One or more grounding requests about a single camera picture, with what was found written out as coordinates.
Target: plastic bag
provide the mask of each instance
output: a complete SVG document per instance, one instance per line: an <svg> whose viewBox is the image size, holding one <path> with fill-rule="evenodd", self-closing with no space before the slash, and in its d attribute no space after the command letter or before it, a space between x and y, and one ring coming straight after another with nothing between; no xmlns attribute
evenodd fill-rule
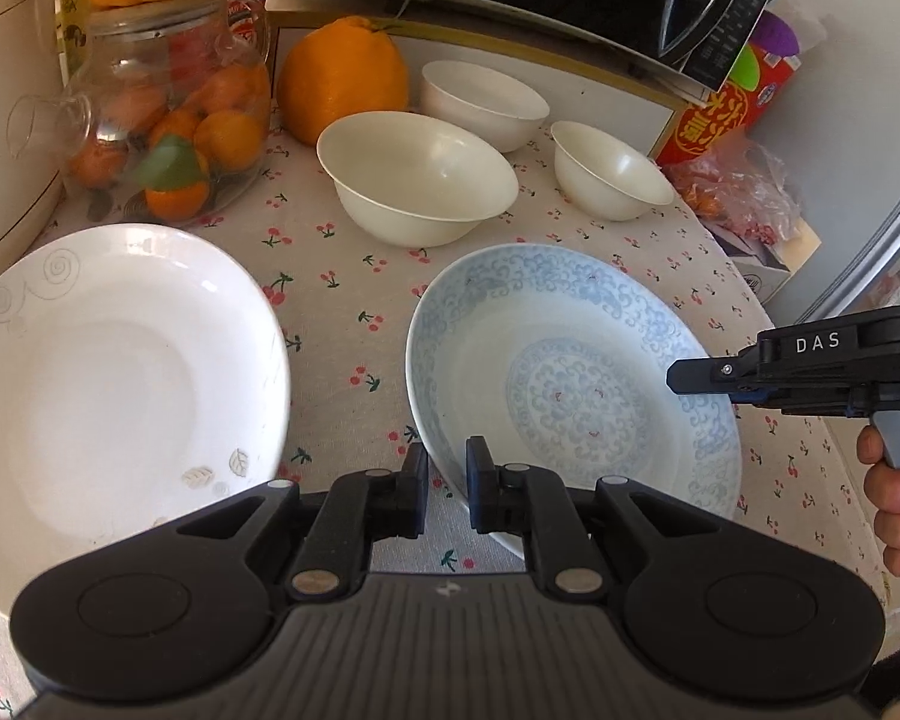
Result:
<svg viewBox="0 0 900 720"><path fill-rule="evenodd" d="M709 151L663 172L700 218L766 245L796 237L799 205L785 188L786 166L734 129Z"/></svg>

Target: hand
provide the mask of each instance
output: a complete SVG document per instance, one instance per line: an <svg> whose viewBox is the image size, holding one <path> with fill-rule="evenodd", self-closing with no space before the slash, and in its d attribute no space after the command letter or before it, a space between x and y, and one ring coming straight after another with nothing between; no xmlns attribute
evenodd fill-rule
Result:
<svg viewBox="0 0 900 720"><path fill-rule="evenodd" d="M887 548L883 562L900 577L900 470L893 470L883 460L883 439L871 425L857 437L857 459L866 466L864 493L879 509L874 517L874 533Z"/></svg>

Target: green leaf sticker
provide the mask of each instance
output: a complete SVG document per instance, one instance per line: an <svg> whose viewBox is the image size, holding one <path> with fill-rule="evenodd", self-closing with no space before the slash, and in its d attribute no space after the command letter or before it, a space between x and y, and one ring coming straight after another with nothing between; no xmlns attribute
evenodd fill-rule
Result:
<svg viewBox="0 0 900 720"><path fill-rule="evenodd" d="M200 169L197 151L186 138L169 133L151 148L133 177L145 189L173 191L205 181L206 173Z"/></svg>

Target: cherry print tablecloth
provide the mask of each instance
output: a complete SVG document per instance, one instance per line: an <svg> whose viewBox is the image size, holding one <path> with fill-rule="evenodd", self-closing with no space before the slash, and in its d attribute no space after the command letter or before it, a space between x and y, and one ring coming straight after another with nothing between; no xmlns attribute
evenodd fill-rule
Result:
<svg viewBox="0 0 900 720"><path fill-rule="evenodd" d="M399 466L416 438L404 386L413 308L444 266L487 245L552 242L614 264L673 306L714 355L752 343L770 325L735 266L684 205L631 223L591 220L557 189L553 152L541 130L511 155L521 186L509 212L454 244L407 251L357 228L312 148L271 130L264 175L191 230L250 271L283 327L293 405L281 474L304 490L325 490L349 471ZM120 221L122 213L115 208L103 222ZM37 245L89 225L85 207L64 202ZM749 407L738 420L737 521L837 560L885 599L874 537L826 426ZM521 562L469 530L460 503L431 469L425 535L379 544L373 566L461 573L514 571ZM11 714L30 694L0 618L0 714Z"/></svg>

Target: red box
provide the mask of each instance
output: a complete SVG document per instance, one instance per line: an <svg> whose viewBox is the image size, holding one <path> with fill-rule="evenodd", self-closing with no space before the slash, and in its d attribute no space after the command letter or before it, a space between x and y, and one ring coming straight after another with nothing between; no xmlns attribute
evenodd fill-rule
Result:
<svg viewBox="0 0 900 720"><path fill-rule="evenodd" d="M800 60L795 56L779 57L750 43L760 68L756 89L748 92L733 81L727 81L719 92L710 94L706 107L691 106L680 117L679 124L660 149L658 165L676 165L703 154L713 141L737 127L749 127L759 119L790 77Z"/></svg>

